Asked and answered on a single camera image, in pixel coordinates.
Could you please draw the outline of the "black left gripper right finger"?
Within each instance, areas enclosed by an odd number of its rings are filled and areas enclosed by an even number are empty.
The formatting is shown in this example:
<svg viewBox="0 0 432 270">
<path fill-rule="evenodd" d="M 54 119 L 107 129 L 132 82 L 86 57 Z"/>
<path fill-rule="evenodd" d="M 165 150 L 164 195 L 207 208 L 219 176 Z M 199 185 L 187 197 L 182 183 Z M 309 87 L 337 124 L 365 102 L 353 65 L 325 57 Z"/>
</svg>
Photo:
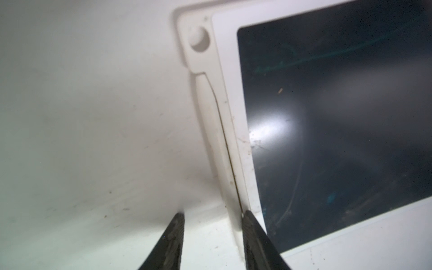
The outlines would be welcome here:
<svg viewBox="0 0 432 270">
<path fill-rule="evenodd" d="M 247 270 L 291 270 L 249 210 L 243 214 L 242 231 Z"/>
</svg>

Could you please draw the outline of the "white drawing tablet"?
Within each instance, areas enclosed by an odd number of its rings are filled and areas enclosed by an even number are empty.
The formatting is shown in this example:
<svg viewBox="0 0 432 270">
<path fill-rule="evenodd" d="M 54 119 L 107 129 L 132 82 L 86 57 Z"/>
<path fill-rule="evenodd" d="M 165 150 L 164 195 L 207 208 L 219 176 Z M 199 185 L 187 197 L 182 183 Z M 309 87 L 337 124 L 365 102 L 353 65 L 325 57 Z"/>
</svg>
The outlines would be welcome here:
<svg viewBox="0 0 432 270">
<path fill-rule="evenodd" d="M 432 267 L 432 3 L 236 1 L 176 26 L 245 260 L 251 211 L 292 270 Z"/>
</svg>

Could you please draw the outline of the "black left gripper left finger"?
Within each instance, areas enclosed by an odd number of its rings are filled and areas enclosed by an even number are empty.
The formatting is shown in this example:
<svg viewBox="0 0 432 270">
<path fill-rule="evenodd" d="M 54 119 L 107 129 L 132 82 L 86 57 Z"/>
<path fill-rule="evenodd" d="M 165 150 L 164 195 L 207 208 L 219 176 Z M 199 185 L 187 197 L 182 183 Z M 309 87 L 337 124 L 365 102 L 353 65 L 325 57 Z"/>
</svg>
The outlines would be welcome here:
<svg viewBox="0 0 432 270">
<path fill-rule="evenodd" d="M 139 270 L 179 270 L 185 231 L 185 215 L 174 215 Z"/>
</svg>

